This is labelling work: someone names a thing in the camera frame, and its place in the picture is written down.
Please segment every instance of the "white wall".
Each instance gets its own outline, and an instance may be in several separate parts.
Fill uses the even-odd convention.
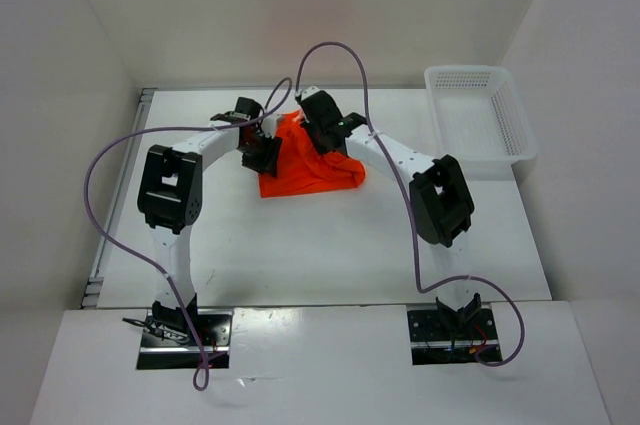
[[[518,172],[552,293],[581,299],[574,312],[611,418],[637,423],[640,0],[534,0],[503,65],[540,142]]]
[[[531,0],[90,0],[141,86],[273,83],[304,51],[343,40],[372,83],[422,84],[427,66],[498,63]],[[309,73],[359,83],[344,52]]]
[[[62,310],[97,243],[84,170],[131,127],[136,92],[87,0],[0,0],[0,416],[27,423]],[[95,180],[104,215],[120,157]]]

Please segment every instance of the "dual-arm robot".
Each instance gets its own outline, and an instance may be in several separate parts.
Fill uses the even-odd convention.
[[[385,176],[395,176],[364,117],[343,116],[333,98],[316,87],[296,96],[304,113],[302,127],[320,154],[339,152],[371,166]],[[232,112],[211,118],[210,132],[175,144],[149,149],[138,195],[138,209],[151,227],[156,261],[171,276],[190,317],[198,322],[197,296],[190,272],[191,227],[203,205],[203,172],[232,150],[242,153],[242,165],[258,173],[276,175],[282,139],[275,136],[277,116],[237,128],[229,124],[255,121],[259,103],[239,98]],[[410,204],[418,235],[431,245],[443,273],[468,274],[467,230],[474,204],[458,162],[418,153],[384,136],[383,143],[395,161]],[[480,309],[480,296],[470,299],[469,285],[453,285],[439,294],[437,305],[448,328],[463,327]],[[155,325],[188,335],[178,302],[165,278],[158,275],[152,307]]]

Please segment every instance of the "white plastic basket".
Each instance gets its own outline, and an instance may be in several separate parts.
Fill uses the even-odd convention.
[[[508,70],[431,67],[424,78],[444,153],[467,162],[515,163],[536,156],[538,144]]]

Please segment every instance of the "white table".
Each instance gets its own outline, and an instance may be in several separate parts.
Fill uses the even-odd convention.
[[[362,112],[359,89],[328,90],[343,113]],[[269,90],[159,91],[143,127],[203,126],[231,110],[238,96],[264,103]],[[424,90],[372,90],[379,129],[416,150],[439,156]],[[284,110],[297,107],[293,97]],[[172,145],[187,133],[145,135],[131,160],[111,232],[152,255],[136,199],[147,149]],[[476,204],[470,248],[473,273],[494,280],[516,300],[549,300],[540,259],[510,167],[471,173]],[[375,170],[355,191],[261,199],[257,175],[228,154],[204,177],[204,208],[192,235],[192,277],[200,306],[393,304],[433,301],[415,290],[409,224],[397,185]],[[148,307],[155,271],[106,246],[98,307]],[[442,278],[422,248],[423,283]],[[485,301],[501,300],[487,288]]]
[[[566,302],[520,304],[527,340],[501,369],[412,366],[404,306],[237,309],[230,368],[136,371],[142,310],[66,312],[32,425],[609,423]],[[493,305],[503,350],[518,326]]]

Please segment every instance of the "orange cloth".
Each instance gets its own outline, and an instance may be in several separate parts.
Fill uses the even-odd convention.
[[[283,115],[276,136],[282,137],[278,176],[260,175],[260,196],[287,197],[359,187],[365,179],[357,160],[338,152],[319,155],[301,127],[300,111]]]

